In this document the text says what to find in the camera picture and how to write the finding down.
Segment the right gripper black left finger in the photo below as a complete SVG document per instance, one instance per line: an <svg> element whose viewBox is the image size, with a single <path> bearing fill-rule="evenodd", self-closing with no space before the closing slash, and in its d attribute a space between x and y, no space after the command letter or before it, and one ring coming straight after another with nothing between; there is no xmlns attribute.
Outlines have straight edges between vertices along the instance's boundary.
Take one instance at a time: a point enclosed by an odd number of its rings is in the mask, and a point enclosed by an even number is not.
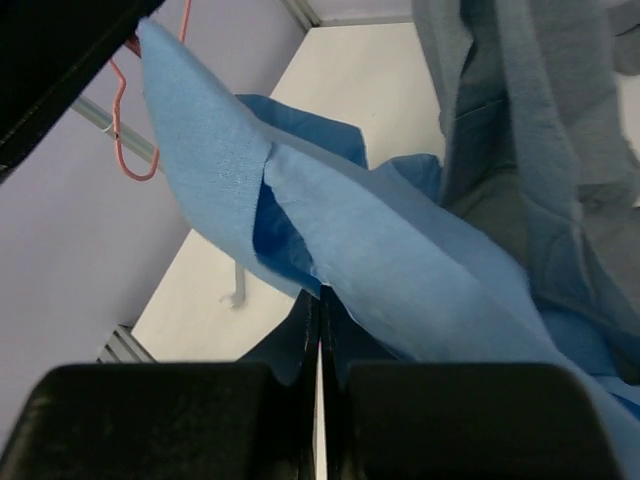
<svg viewBox="0 0 640 480"><path fill-rule="evenodd" d="M311 479L319 303L235 362L66 365L34 387L5 479Z"/></svg>

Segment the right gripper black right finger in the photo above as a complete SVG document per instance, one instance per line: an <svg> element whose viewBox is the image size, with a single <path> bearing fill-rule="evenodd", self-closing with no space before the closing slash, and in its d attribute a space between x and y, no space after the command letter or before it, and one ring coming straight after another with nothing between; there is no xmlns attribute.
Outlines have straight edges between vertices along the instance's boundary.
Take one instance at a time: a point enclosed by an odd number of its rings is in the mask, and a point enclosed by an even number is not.
<svg viewBox="0 0 640 480"><path fill-rule="evenodd" d="M320 297L331 479L621 479L593 401L547 364L395 360Z"/></svg>

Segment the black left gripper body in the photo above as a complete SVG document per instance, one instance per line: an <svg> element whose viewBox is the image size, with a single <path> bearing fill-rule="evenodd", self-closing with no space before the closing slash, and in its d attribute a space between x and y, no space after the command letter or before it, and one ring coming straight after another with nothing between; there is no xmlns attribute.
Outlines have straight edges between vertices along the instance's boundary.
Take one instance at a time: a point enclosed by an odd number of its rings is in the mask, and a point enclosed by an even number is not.
<svg viewBox="0 0 640 480"><path fill-rule="evenodd" d="M1 179L34 150L156 0L1 3Z"/></svg>

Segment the light blue shirt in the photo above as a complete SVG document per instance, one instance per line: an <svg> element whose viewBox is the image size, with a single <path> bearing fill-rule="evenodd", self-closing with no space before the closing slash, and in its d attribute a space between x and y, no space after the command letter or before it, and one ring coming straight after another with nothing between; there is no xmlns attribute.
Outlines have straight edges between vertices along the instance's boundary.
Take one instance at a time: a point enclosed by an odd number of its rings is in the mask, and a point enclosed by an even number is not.
<svg viewBox="0 0 640 480"><path fill-rule="evenodd" d="M403 359L569 369L624 477L638 477L638 389L594 328L538 307L523 268L435 203L434 157L369 169L358 129L231 94L152 20L138 36L164 172L195 230L286 294L332 288L352 323Z"/></svg>

